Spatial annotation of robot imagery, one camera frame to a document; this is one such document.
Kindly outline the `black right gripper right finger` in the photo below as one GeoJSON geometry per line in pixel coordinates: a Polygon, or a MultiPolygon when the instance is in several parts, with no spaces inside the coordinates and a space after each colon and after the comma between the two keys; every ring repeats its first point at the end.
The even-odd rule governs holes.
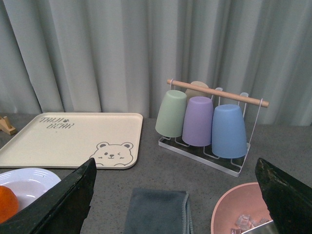
{"type": "Polygon", "coordinates": [[[312,232],[312,189],[259,158],[255,175],[270,217],[280,234],[312,232]]]}

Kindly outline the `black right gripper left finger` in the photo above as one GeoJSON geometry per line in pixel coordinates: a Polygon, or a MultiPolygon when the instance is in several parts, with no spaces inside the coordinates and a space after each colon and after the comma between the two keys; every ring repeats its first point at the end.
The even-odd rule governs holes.
{"type": "Polygon", "coordinates": [[[87,160],[0,225],[2,234],[79,234],[90,211],[97,167],[87,160]]]}

